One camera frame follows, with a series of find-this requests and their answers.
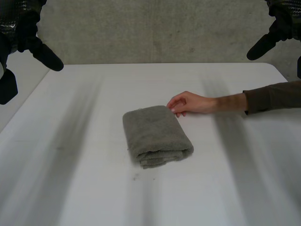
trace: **gray concrete wall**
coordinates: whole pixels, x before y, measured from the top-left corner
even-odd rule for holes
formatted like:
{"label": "gray concrete wall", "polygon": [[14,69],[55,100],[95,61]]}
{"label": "gray concrete wall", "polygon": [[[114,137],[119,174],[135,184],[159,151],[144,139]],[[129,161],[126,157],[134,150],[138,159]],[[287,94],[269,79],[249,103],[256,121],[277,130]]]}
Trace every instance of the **gray concrete wall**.
{"label": "gray concrete wall", "polygon": [[[249,62],[273,21],[263,0],[49,0],[39,36],[65,64]],[[257,62],[292,81],[300,55],[287,40]]]}

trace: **wrist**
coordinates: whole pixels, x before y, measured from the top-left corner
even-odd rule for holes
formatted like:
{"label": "wrist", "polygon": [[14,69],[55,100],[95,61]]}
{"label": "wrist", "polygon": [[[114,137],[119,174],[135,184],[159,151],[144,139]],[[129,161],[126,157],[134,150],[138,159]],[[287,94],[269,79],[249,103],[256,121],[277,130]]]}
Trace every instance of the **wrist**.
{"label": "wrist", "polygon": [[218,98],[210,98],[210,113],[215,113],[219,111],[219,101]]}

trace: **forearm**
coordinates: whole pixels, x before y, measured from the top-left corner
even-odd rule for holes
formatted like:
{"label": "forearm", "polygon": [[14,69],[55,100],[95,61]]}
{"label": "forearm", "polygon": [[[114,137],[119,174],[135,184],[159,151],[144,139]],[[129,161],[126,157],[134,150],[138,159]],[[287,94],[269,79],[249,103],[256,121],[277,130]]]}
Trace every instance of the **forearm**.
{"label": "forearm", "polygon": [[301,108],[301,81],[284,82],[214,99],[213,112],[249,114],[283,108]]}
{"label": "forearm", "polygon": [[244,91],[248,113],[283,108],[301,108],[301,81],[283,82]]}
{"label": "forearm", "polygon": [[248,104],[244,93],[214,99],[214,112],[247,110]]}

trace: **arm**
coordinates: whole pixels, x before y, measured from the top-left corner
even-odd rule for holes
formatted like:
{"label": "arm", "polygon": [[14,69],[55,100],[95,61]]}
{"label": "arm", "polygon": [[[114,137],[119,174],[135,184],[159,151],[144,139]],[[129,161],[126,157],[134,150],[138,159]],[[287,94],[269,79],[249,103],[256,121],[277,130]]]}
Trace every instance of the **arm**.
{"label": "arm", "polygon": [[282,108],[299,108],[301,81],[278,83],[219,98],[201,97],[186,91],[173,97],[167,107],[177,117],[181,114],[185,116],[187,111],[197,113],[245,111],[252,114]]}

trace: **gray towel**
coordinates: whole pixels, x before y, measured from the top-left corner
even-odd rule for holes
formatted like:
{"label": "gray towel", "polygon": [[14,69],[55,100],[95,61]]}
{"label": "gray towel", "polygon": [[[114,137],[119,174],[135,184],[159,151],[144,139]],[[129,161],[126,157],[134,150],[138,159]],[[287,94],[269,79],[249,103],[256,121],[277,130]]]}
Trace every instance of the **gray towel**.
{"label": "gray towel", "polygon": [[178,120],[165,106],[128,112],[123,116],[123,126],[131,157],[144,169],[179,161],[193,153]]}

